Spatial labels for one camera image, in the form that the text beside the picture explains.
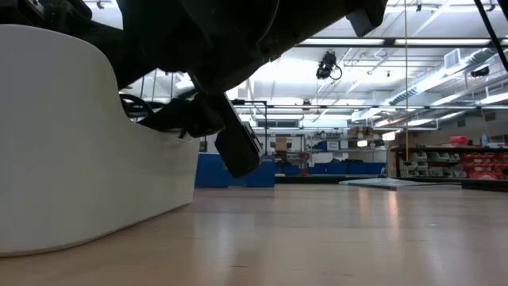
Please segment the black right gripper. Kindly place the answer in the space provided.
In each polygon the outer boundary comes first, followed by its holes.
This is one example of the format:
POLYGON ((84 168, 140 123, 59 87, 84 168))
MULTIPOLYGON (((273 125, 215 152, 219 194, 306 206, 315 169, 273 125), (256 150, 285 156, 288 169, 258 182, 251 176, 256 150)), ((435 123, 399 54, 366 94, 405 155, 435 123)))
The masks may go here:
POLYGON ((278 9, 276 1, 118 2, 123 29, 154 68, 185 72, 193 87, 140 121, 160 132, 180 129, 192 137, 216 135, 215 146, 238 178, 262 162, 260 142, 240 120, 227 90, 262 63, 257 45, 278 9))

